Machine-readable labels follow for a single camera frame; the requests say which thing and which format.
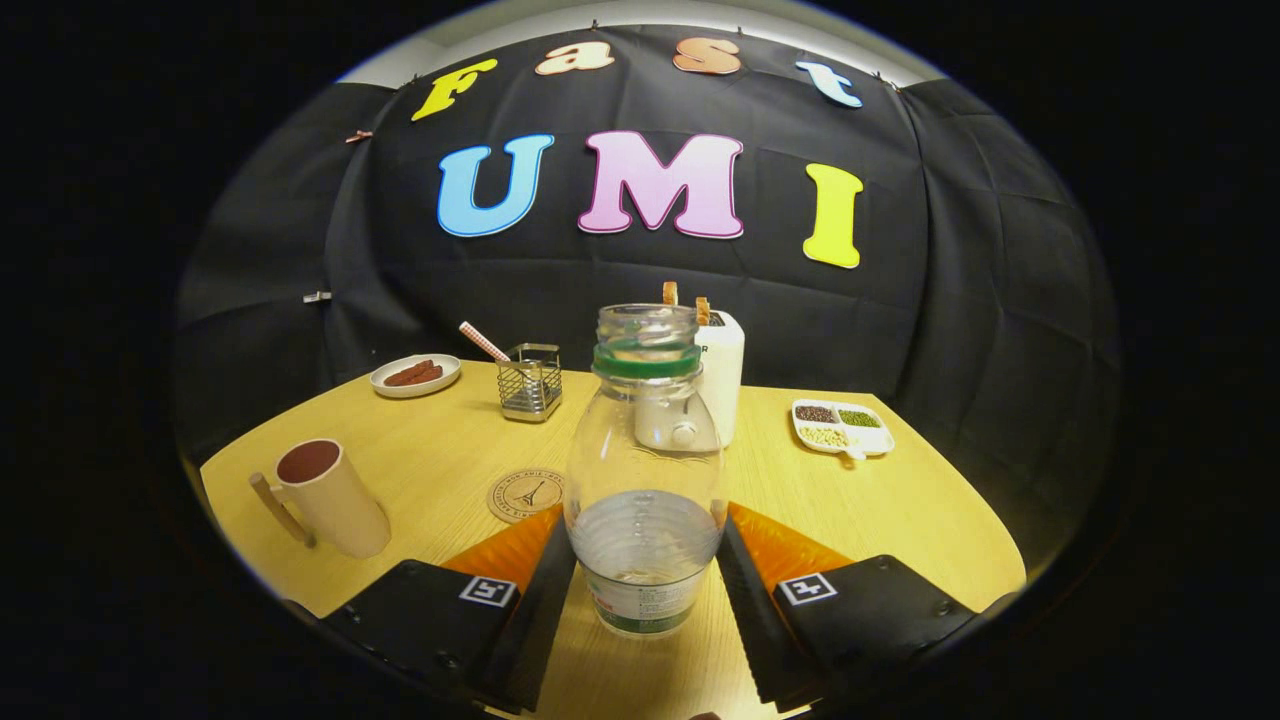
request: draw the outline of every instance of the striped straw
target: striped straw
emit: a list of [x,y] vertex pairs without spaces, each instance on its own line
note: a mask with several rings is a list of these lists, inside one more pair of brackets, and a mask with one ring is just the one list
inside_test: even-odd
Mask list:
[[472,328],[471,323],[462,323],[461,325],[458,325],[458,329],[462,331],[462,334],[471,338],[471,342],[479,345],[480,350],[488,352],[494,360],[502,360],[503,363],[511,361],[511,357],[507,357],[506,352],[498,350],[497,345],[489,342],[488,338],[480,334],[480,331]]

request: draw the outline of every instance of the green beans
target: green beans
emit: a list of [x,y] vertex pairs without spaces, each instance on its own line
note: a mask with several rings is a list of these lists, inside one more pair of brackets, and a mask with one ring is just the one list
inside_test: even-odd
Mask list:
[[867,413],[856,413],[852,410],[841,410],[840,419],[845,421],[846,425],[858,425],[861,428],[878,428],[879,423],[876,418],[868,415]]

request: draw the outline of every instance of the round coaster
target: round coaster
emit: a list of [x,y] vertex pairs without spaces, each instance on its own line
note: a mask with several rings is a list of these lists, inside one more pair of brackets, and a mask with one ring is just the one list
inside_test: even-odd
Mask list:
[[489,511],[504,523],[518,523],[547,510],[564,496],[564,478],[545,468],[517,470],[489,488]]

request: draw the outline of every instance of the pink letter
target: pink letter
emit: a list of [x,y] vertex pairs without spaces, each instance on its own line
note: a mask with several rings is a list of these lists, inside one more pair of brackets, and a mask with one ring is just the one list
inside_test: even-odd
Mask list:
[[590,233],[622,232],[631,215],[622,209],[627,188],[640,219],[658,229],[685,195],[685,211],[676,215],[676,229],[696,237],[730,238],[742,234],[742,220],[733,215],[733,158],[742,143],[732,137],[695,135],[685,142],[669,165],[663,165],[637,132],[598,132],[586,138],[596,154],[595,192],[591,209],[577,219]]

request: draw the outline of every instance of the white plate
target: white plate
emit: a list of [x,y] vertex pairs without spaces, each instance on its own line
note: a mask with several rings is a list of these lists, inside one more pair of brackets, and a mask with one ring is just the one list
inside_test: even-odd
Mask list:
[[[406,368],[412,368],[422,360],[434,360],[436,365],[444,368],[444,374],[434,380],[411,386],[383,384],[383,380],[387,378]],[[374,370],[374,374],[369,375],[369,382],[374,386],[374,392],[381,395],[383,397],[417,397],[420,395],[426,395],[449,387],[461,374],[462,363],[458,363],[458,359],[452,355],[410,355],[408,357],[401,357],[399,360],[388,363]]]
[[[803,420],[796,415],[796,407],[801,405],[823,407],[832,414],[836,419],[835,423],[822,423],[815,420]],[[840,410],[854,410],[860,413],[867,413],[876,421],[881,424],[878,428],[864,428],[860,425],[849,425],[840,420]],[[796,400],[791,404],[791,424],[795,427],[796,437],[800,442],[810,450],[817,450],[818,452],[844,452],[850,457],[858,459],[858,455],[884,455],[886,452],[893,450],[893,436],[890,434],[888,428],[884,427],[884,420],[870,407],[863,405],[850,405],[846,402],[827,402],[823,400]],[[847,445],[824,445],[820,442],[812,441],[804,436],[801,428],[826,428],[837,430],[849,438]]]

